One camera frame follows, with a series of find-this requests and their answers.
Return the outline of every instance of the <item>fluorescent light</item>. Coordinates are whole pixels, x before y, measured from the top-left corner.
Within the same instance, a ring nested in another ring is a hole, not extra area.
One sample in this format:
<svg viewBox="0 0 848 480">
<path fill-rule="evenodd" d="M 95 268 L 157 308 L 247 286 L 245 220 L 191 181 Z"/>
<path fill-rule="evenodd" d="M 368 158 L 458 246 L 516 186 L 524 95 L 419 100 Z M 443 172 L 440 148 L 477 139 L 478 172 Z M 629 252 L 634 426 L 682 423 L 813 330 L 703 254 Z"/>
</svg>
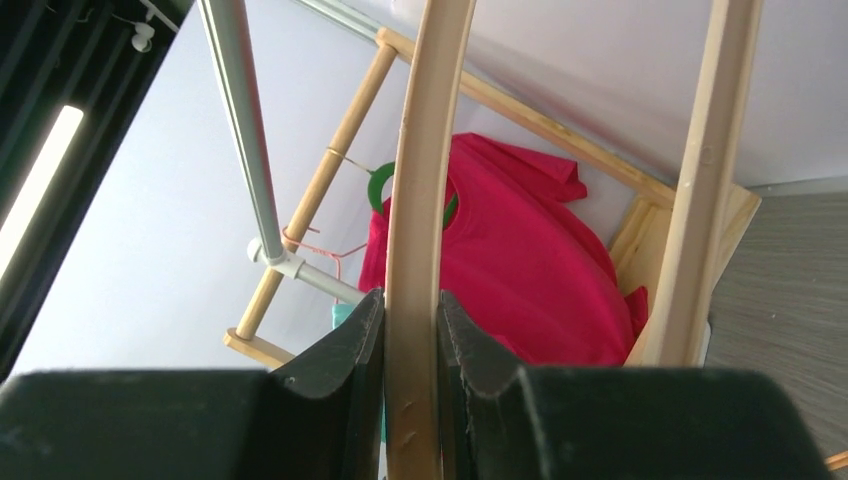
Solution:
<svg viewBox="0 0 848 480">
<path fill-rule="evenodd" d="M 12 256 L 18 250 L 21 239 L 38 205 L 41 204 L 41 199 L 44 198 L 44 193 L 50 186 L 50 181 L 59 168 L 82 117 L 83 112 L 78 108 L 67 105 L 62 108 L 20 193 L 15 198 L 6 221 L 0 226 L 0 279 L 3 278 L 9 262 L 12 261 Z"/>
</svg>

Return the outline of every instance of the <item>green hanger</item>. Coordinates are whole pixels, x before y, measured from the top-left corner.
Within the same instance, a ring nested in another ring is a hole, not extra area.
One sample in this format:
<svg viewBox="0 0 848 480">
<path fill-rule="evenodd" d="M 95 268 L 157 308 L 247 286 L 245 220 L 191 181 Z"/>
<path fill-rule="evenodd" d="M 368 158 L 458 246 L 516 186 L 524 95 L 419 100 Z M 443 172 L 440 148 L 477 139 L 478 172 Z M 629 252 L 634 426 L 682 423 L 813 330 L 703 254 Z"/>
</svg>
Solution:
<svg viewBox="0 0 848 480">
<path fill-rule="evenodd" d="M 383 214 L 383 186 L 395 174 L 395 162 L 387 163 L 380 168 L 371 172 L 371 179 L 368 180 L 368 203 L 371 208 L 380 215 Z M 451 197 L 450 202 L 445 207 L 445 216 L 442 219 L 442 228 L 447 228 L 448 222 L 456 212 L 459 206 L 459 197 L 456 193 Z"/>
</svg>

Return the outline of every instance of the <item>gray wooden floor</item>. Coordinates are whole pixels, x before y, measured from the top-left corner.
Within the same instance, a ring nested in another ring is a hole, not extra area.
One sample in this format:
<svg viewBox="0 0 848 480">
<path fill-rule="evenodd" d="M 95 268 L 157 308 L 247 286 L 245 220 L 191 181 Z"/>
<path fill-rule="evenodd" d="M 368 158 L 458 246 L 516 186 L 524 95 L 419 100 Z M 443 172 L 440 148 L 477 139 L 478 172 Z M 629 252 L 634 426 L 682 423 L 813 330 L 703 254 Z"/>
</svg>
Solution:
<svg viewBox="0 0 848 480">
<path fill-rule="evenodd" d="M 764 199 L 712 312 L 707 365 L 768 374 L 823 455 L 848 450 L 848 193 Z"/>
</svg>

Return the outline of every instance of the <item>red cloth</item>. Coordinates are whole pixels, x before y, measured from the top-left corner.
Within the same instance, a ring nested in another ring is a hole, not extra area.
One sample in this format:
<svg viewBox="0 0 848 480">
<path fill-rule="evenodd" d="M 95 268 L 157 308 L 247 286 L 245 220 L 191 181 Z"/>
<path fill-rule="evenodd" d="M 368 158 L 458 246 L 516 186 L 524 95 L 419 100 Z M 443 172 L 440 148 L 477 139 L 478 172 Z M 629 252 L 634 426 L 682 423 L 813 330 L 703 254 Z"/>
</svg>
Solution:
<svg viewBox="0 0 848 480">
<path fill-rule="evenodd" d="M 476 134 L 453 138 L 441 288 L 532 364 L 621 365 L 647 321 L 644 288 L 624 298 L 598 237 L 562 205 L 586 197 L 577 165 Z M 384 286 L 391 200 L 372 215 L 359 288 Z"/>
</svg>

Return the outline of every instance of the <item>white wall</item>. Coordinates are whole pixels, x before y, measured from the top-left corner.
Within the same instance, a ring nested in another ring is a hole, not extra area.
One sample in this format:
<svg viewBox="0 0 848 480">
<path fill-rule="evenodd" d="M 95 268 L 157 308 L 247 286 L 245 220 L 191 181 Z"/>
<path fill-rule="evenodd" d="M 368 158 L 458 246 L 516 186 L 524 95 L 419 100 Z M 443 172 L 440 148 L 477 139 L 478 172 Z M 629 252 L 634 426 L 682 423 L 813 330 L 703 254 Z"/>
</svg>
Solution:
<svg viewBox="0 0 848 480">
<path fill-rule="evenodd" d="M 417 26 L 425 0 L 342 0 Z M 560 120 L 675 178 L 709 0 L 478 0 L 468 58 Z M 848 175 L 848 2 L 768 0 L 736 179 Z"/>
<path fill-rule="evenodd" d="M 248 2 L 281 222 L 289 218 L 375 52 L 291 2 Z M 394 159 L 408 67 L 398 62 L 350 156 Z M 457 131 L 555 148 L 467 99 Z M 604 238 L 631 192 L 584 169 L 578 214 Z M 343 251 L 364 242 L 366 175 L 344 165 L 308 241 Z M 41 310 L 16 372 L 82 367 L 256 366 L 221 343 L 262 273 L 246 256 L 256 234 L 196 9 L 121 146 Z M 305 254 L 331 270 L 331 261 Z M 361 255 L 344 263 L 355 283 Z M 331 299 L 285 280 L 260 334 L 300 352 L 330 328 Z"/>
</svg>

